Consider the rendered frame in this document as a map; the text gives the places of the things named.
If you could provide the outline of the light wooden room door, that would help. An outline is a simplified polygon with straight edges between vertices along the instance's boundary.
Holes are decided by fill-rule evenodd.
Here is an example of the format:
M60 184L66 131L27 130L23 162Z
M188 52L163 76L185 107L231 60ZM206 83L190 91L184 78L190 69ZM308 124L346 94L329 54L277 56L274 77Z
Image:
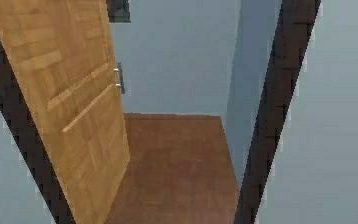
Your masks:
M112 0L0 0L0 111L55 224L108 224L130 161Z

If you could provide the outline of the dark brown door frame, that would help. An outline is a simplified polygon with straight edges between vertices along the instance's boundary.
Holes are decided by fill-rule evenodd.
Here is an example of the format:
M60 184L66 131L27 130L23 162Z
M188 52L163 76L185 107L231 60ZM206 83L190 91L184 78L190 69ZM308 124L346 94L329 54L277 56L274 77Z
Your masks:
M234 224L255 223L320 3L282 0ZM14 38L26 33L18 16L0 0L0 111L56 224L104 224L107 213L84 204L82 181L71 182L60 171L68 141L46 103L32 99L39 92L30 84L33 76L19 71L13 57Z

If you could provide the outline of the dark framed wall picture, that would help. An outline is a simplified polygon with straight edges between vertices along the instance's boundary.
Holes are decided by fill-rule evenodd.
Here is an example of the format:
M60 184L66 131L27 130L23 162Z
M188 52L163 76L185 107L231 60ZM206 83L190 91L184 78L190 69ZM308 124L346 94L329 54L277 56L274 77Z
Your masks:
M130 23L129 0L106 0L108 18L111 23Z

